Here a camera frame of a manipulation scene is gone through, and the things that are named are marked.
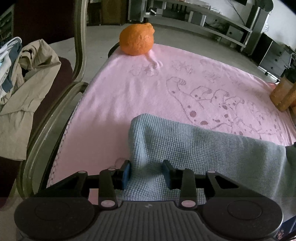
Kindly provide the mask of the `dark red chair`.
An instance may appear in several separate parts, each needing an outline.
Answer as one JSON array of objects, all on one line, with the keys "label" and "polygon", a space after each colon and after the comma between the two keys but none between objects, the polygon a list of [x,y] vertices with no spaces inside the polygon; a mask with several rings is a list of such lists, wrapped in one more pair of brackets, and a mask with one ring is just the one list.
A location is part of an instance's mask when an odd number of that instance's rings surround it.
[{"label": "dark red chair", "polygon": [[1,44],[1,205],[5,205],[60,95],[85,70],[86,1],[13,5],[12,39]]}]

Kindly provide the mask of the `pile of folded clothes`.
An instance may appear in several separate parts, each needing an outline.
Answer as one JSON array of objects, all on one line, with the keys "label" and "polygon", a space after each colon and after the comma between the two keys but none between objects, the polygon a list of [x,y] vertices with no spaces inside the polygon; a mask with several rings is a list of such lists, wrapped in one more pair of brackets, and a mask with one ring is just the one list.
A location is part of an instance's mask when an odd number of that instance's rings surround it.
[{"label": "pile of folded clothes", "polygon": [[22,47],[11,72],[1,76],[1,157],[26,159],[33,117],[49,92],[61,62],[43,40]]}]

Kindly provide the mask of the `orange tangerine fruit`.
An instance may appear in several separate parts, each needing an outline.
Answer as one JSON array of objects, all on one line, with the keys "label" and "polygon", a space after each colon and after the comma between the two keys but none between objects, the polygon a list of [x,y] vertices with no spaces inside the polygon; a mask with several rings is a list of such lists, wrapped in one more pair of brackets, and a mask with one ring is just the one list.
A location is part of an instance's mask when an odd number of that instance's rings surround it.
[{"label": "orange tangerine fruit", "polygon": [[119,35],[121,50],[131,56],[148,53],[154,44],[154,27],[151,23],[132,24]]}]

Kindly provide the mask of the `grey and blue sweater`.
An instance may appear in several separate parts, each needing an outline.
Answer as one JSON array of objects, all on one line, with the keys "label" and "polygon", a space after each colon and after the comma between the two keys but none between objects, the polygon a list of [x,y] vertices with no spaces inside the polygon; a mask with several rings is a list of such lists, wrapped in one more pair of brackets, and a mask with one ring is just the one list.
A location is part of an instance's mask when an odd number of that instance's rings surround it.
[{"label": "grey and blue sweater", "polygon": [[199,128],[151,114],[134,118],[128,133],[132,176],[122,201],[177,200],[161,165],[216,171],[279,204],[285,219],[295,216],[295,147]]}]

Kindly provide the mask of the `orange juice bottle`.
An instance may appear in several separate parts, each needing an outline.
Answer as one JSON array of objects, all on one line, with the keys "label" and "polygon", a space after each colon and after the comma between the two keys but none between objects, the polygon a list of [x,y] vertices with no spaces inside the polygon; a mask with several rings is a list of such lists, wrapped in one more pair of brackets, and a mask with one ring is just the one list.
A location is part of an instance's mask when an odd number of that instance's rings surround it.
[{"label": "orange juice bottle", "polygon": [[282,77],[279,84],[271,92],[270,100],[281,112],[288,108],[295,111],[295,83],[289,81],[285,76]]}]

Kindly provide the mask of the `pink printed towel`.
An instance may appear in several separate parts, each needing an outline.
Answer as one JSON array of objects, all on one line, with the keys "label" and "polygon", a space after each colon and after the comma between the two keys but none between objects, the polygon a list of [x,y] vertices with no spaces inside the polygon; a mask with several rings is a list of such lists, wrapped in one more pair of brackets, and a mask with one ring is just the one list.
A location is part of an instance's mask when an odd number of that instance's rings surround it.
[{"label": "pink printed towel", "polygon": [[289,113],[273,105],[271,91],[249,73],[177,48],[156,44],[136,57],[116,50],[75,108],[47,184],[130,160],[128,133],[141,114],[292,145],[295,126]]}]

